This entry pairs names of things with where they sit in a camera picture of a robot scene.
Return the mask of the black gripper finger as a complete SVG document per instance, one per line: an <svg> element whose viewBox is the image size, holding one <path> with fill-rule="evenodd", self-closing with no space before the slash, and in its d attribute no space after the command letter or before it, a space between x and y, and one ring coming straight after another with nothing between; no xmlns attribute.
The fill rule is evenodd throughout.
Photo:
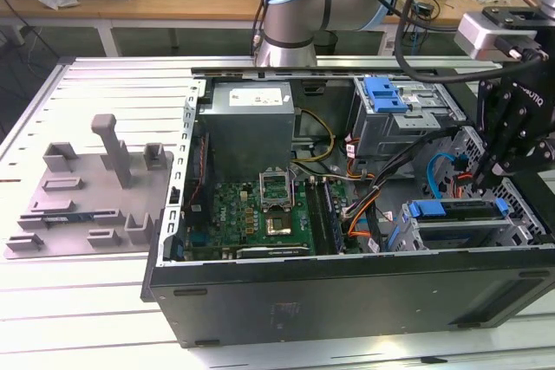
<svg viewBox="0 0 555 370"><path fill-rule="evenodd" d="M544 172L554 169L554 138L541 140L526 154L509 155L495 161L483 172L483 188L497 187L503 178L519 172Z"/></svg>
<svg viewBox="0 0 555 370"><path fill-rule="evenodd" d="M477 102L477 130L484 151L473 174L474 191L486 190L499 184L494 167L500 162L505 150L500 136L504 132L506 110L510 104L510 93L499 80L481 81Z"/></svg>

